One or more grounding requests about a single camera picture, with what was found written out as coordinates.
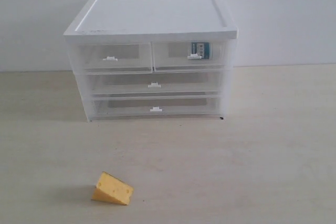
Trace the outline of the white plastic drawer cabinet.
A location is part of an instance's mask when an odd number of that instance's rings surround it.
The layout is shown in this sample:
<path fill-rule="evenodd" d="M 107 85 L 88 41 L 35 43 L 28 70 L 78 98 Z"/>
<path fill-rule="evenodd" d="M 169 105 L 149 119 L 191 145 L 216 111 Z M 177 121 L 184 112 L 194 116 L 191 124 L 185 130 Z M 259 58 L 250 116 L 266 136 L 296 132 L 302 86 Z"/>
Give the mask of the white plastic drawer cabinet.
<path fill-rule="evenodd" d="M 88 0 L 79 14 L 64 32 L 68 56 L 75 75 L 87 120 L 92 110 L 91 101 L 124 97 L 156 97 L 174 95 L 218 95 L 227 112 L 230 78 L 238 38 L 235 25 L 224 0 Z M 220 69 L 156 71 L 154 69 L 152 44 L 178 41 L 226 41 L 225 66 Z M 80 47 L 86 45 L 141 45 L 151 47 L 152 70 L 144 71 L 98 71 L 83 68 Z M 160 92 L 130 93 L 96 96 L 90 93 L 86 75 L 95 74 L 148 74 L 168 72 L 221 71 L 223 82 L 219 91 L 207 92 Z"/>

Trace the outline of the clear middle wide drawer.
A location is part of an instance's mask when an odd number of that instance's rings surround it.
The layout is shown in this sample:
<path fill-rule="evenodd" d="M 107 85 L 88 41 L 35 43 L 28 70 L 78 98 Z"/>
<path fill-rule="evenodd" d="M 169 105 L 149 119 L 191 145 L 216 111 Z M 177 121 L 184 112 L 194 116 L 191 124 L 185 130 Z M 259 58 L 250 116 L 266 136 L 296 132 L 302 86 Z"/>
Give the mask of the clear middle wide drawer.
<path fill-rule="evenodd" d="M 148 74 L 86 75 L 90 93 L 96 96 L 130 93 L 219 91 L 221 71 Z"/>

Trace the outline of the yellow cheese wedge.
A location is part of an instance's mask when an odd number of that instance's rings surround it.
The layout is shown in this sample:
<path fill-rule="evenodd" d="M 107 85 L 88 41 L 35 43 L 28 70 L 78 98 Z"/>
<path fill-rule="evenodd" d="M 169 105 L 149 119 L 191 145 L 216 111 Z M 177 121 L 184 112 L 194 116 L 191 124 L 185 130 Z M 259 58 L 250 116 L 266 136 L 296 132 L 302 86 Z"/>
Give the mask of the yellow cheese wedge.
<path fill-rule="evenodd" d="M 100 202 L 108 202 L 127 206 L 134 192 L 132 186 L 120 179 L 113 177 L 107 172 L 102 172 L 91 199 Z"/>

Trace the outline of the clear bottom wide drawer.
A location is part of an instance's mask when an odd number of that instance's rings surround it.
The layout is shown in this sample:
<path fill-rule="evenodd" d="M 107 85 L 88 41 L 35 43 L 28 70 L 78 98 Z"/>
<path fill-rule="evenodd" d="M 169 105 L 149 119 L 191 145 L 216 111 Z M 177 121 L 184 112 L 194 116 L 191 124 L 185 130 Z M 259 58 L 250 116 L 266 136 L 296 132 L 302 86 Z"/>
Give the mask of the clear bottom wide drawer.
<path fill-rule="evenodd" d="M 225 114 L 218 95 L 174 95 L 124 97 L 91 101 L 89 120 L 126 116 L 219 115 Z"/>

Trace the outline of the white capped pill bottle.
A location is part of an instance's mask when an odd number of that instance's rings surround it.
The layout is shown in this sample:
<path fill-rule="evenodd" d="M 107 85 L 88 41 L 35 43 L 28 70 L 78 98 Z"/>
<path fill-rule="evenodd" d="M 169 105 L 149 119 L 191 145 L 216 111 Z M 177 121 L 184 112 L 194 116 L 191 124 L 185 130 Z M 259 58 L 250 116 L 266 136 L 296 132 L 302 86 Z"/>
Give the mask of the white capped pill bottle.
<path fill-rule="evenodd" d="M 192 42 L 187 58 L 189 60 L 215 60 L 222 55 L 222 44 L 214 42 Z"/>

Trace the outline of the clear wide drawer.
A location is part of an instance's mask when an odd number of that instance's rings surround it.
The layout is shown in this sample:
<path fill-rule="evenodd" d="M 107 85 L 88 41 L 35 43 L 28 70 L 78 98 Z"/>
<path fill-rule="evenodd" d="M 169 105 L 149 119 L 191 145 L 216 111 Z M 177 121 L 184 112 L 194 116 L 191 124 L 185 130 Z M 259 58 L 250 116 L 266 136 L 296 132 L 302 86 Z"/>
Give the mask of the clear wide drawer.
<path fill-rule="evenodd" d="M 91 101 L 89 120 L 126 116 L 219 115 L 225 114 L 218 95 L 174 95 L 124 97 Z"/>
<path fill-rule="evenodd" d="M 86 75 L 90 93 L 96 96 L 130 93 L 219 91 L 221 71 L 148 74 Z"/>

